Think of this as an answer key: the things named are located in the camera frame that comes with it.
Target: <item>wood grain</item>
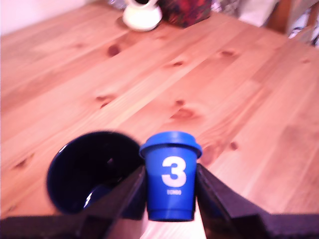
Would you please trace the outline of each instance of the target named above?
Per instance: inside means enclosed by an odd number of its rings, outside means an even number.
[[[98,2],[1,39],[1,215],[58,214],[49,164],[94,130],[187,131],[199,162],[256,204],[319,212],[319,52],[217,13],[144,33],[121,14]],[[198,210],[143,235],[181,237],[205,238]]]

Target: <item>table surface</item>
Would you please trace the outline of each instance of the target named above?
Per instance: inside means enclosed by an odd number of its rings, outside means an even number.
[[[133,32],[100,2],[1,38],[1,215],[52,215],[56,152],[93,130],[182,130],[199,160],[269,212],[319,212],[319,51],[213,13]],[[205,238],[148,222],[144,239]]]

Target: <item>cup lid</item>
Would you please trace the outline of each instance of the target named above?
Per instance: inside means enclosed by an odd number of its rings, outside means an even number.
[[[181,131],[167,131],[162,133],[157,133],[150,137],[145,144],[140,148],[140,155],[145,157],[145,149],[151,146],[160,145],[160,144],[182,144],[189,147],[192,147],[197,154],[197,158],[202,155],[201,146],[196,143],[196,140],[193,135]]]

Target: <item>dark blue bowl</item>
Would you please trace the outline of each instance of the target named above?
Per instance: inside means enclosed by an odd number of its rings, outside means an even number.
[[[80,212],[91,193],[97,192],[96,201],[144,164],[139,149],[133,139],[117,132],[92,132],[72,140],[56,154],[48,170],[47,189],[53,204],[66,214]],[[95,190],[101,186],[104,193]]]

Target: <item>white wall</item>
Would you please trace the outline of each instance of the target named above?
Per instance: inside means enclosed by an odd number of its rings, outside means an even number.
[[[93,0],[1,0],[1,35],[57,16]]]

